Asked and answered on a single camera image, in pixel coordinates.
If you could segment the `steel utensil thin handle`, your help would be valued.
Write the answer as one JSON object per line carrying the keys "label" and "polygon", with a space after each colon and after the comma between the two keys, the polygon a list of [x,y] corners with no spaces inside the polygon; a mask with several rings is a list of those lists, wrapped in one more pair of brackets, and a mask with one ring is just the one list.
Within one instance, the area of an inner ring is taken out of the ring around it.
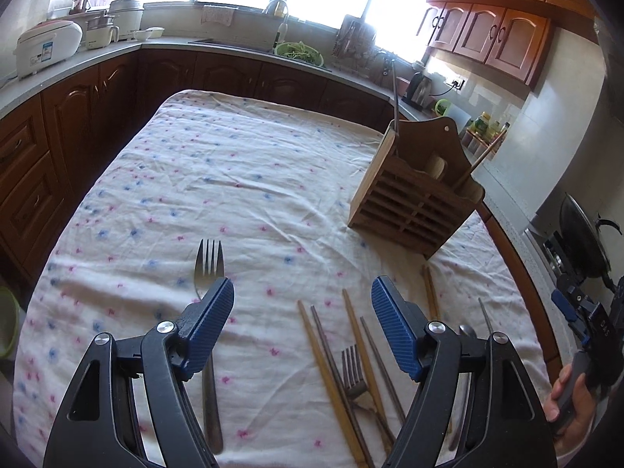
{"label": "steel utensil thin handle", "polygon": [[488,311],[486,310],[486,307],[484,306],[484,303],[480,297],[478,298],[478,303],[479,303],[480,310],[482,311],[484,321],[486,322],[486,327],[488,329],[487,331],[489,332],[490,335],[492,335],[494,332],[493,325],[492,325],[490,316],[488,314]]}

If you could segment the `light wooden chopstick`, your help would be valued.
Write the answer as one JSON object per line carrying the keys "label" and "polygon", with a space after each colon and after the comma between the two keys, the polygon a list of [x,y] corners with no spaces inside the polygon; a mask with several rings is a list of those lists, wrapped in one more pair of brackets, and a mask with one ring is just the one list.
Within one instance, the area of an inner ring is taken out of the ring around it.
{"label": "light wooden chopstick", "polygon": [[368,356],[368,352],[365,346],[362,331],[360,327],[358,326],[358,319],[356,319],[354,308],[353,308],[350,296],[348,292],[346,291],[346,289],[342,289],[342,295],[343,295],[343,299],[345,302],[346,312],[347,312],[349,322],[351,325],[351,330],[354,336],[353,344],[356,344],[358,346],[358,350],[360,351],[360,358],[361,358],[361,363],[362,363],[362,368],[364,371],[366,383],[372,394],[374,402],[378,406],[378,409],[383,416],[383,419],[386,419],[384,407],[381,401],[378,386],[376,385],[376,379],[374,378],[370,358]]}
{"label": "light wooden chopstick", "polygon": [[339,387],[331,375],[325,356],[321,353],[321,345],[318,343],[314,334],[306,307],[300,300],[298,300],[296,304],[301,320],[303,320],[303,327],[305,328],[305,332],[310,342],[316,365],[319,372],[321,372],[321,379],[323,380],[328,393],[334,415],[339,422],[340,429],[343,432],[343,436],[345,437],[345,441],[351,452],[355,465],[358,467],[367,467],[365,452],[353,426],[349,406],[348,404],[344,404],[343,398],[340,397]]}

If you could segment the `steel fork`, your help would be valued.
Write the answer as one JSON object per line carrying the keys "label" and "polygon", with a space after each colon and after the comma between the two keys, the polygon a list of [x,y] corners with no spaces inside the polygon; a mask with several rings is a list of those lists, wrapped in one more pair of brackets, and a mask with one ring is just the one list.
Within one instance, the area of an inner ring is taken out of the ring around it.
{"label": "steel fork", "polygon": [[386,453],[389,453],[395,442],[394,434],[389,429],[386,419],[383,419],[378,406],[366,383],[362,368],[360,351],[356,344],[342,350],[343,384],[347,398],[356,408],[369,412],[382,437],[382,444]]}
{"label": "steel fork", "polygon": [[[222,245],[217,240],[202,239],[199,244],[193,284],[197,297],[202,299],[215,280],[224,275]],[[223,451],[213,356],[209,356],[202,373],[202,401],[204,434],[213,455]]]}

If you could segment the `gas stove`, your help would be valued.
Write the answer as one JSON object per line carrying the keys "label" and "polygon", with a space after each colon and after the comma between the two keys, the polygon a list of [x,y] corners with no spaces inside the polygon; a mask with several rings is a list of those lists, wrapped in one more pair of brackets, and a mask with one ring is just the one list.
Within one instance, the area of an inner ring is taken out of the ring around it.
{"label": "gas stove", "polygon": [[566,275],[575,285],[582,285],[585,278],[573,267],[570,259],[563,249],[563,239],[557,231],[550,236],[536,230],[529,225],[523,235],[527,238],[545,268],[546,274],[553,283],[556,283],[560,276]]}

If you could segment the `green plastic bin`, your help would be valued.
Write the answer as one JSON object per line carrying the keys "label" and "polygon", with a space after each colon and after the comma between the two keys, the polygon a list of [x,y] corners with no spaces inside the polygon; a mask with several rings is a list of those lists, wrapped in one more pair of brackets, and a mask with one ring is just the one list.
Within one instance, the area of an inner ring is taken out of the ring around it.
{"label": "green plastic bin", "polygon": [[14,360],[19,342],[24,311],[14,294],[5,286],[0,289],[0,356]]}

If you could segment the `condiment bottles rack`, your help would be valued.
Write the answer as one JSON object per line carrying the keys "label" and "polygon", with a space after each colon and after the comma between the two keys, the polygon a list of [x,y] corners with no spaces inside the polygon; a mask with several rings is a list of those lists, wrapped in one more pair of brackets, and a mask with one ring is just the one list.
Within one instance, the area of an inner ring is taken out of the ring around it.
{"label": "condiment bottles rack", "polygon": [[470,119],[466,123],[459,136],[462,146],[475,158],[493,145],[487,157],[490,160],[501,147],[509,128],[509,122],[501,124],[499,121],[494,121],[489,113],[482,112],[477,119]]}

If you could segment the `white plastic jug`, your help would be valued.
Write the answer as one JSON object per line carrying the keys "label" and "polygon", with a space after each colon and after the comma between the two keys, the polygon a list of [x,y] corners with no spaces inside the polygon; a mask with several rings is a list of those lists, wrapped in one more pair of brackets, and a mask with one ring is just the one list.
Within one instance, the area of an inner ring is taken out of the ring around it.
{"label": "white plastic jug", "polygon": [[449,119],[453,119],[458,132],[461,132],[461,130],[472,119],[472,116],[469,115],[468,112],[463,111],[461,108],[459,108],[456,105],[450,105],[450,107],[448,107],[444,111],[443,116],[448,117]]}

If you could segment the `steel utensil in holder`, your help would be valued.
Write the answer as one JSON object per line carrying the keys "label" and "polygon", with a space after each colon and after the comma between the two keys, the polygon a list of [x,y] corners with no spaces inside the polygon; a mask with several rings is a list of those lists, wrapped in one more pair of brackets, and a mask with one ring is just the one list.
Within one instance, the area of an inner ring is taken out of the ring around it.
{"label": "steel utensil in holder", "polygon": [[398,97],[398,79],[397,79],[397,70],[395,69],[395,55],[391,55],[390,60],[391,65],[391,81],[392,81],[392,107],[394,107],[394,118],[392,119],[392,130],[395,133],[394,144],[399,144],[399,122],[400,122],[400,109],[399,109],[399,97]]}

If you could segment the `black electric kettle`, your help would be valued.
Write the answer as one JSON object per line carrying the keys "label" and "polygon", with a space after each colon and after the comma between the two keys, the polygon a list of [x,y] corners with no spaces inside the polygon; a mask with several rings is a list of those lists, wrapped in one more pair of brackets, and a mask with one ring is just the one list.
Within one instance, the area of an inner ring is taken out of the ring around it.
{"label": "black electric kettle", "polygon": [[410,107],[422,110],[431,95],[431,78],[424,72],[416,72],[403,95],[403,100]]}

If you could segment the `floral white tablecloth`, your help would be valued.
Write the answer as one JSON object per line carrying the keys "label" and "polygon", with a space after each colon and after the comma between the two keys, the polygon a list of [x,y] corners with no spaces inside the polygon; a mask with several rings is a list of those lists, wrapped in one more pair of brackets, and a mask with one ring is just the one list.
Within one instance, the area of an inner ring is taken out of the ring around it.
{"label": "floral white tablecloth", "polygon": [[442,319],[507,333],[539,395],[551,385],[529,312],[473,214],[424,260],[348,226],[380,134],[333,117],[200,91],[169,97],[96,181],[53,247],[28,306],[14,383],[19,448],[34,463],[89,342],[146,333],[196,300],[202,239],[222,244],[235,286],[215,346],[224,467],[349,467],[296,302],[317,310],[340,354],[363,316],[403,404],[416,385],[388,349],[370,287],[391,277],[425,305],[431,269]]}

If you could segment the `wooden cabinets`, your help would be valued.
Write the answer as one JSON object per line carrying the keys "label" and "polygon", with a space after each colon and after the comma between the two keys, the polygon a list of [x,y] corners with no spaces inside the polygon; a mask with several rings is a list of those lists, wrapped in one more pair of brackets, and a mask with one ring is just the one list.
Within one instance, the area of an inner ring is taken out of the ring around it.
{"label": "wooden cabinets", "polygon": [[588,0],[427,0],[436,13],[427,46],[534,88],[557,28],[597,42]]}
{"label": "wooden cabinets", "polygon": [[309,109],[382,131],[388,96],[340,74],[226,50],[122,51],[1,111],[1,273],[32,284],[79,201],[164,100],[186,89]]}

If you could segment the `dish drying rack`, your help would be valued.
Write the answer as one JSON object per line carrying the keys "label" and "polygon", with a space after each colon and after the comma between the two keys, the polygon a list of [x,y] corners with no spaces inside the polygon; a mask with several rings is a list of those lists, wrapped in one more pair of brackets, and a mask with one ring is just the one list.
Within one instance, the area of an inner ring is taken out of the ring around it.
{"label": "dish drying rack", "polygon": [[347,15],[332,50],[337,70],[381,82],[389,75],[391,55],[376,45],[376,31],[363,18]]}

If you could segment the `sink faucet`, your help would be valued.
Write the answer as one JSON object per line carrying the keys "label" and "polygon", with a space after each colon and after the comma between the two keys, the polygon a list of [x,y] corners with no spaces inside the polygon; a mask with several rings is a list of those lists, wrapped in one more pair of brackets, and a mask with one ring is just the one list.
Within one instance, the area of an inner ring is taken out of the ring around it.
{"label": "sink faucet", "polygon": [[285,41],[285,36],[287,36],[288,33],[288,2],[287,0],[271,0],[262,12],[265,15],[271,15],[280,19],[272,46],[272,49],[275,50]]}

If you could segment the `white rice cooker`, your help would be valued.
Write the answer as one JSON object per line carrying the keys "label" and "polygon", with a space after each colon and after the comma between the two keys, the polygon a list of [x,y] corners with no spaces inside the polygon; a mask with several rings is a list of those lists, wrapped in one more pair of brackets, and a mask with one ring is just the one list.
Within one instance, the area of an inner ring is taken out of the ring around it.
{"label": "white rice cooker", "polygon": [[24,32],[14,56],[18,78],[49,68],[72,57],[83,39],[82,28],[71,20],[53,20]]}

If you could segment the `round white cooker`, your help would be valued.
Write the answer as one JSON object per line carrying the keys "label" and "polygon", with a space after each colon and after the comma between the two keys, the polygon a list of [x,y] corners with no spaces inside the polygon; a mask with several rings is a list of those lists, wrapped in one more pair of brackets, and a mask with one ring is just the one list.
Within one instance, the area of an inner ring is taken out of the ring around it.
{"label": "round white cooker", "polygon": [[119,28],[119,41],[129,40],[141,28],[144,7],[140,0],[113,0],[108,13]]}

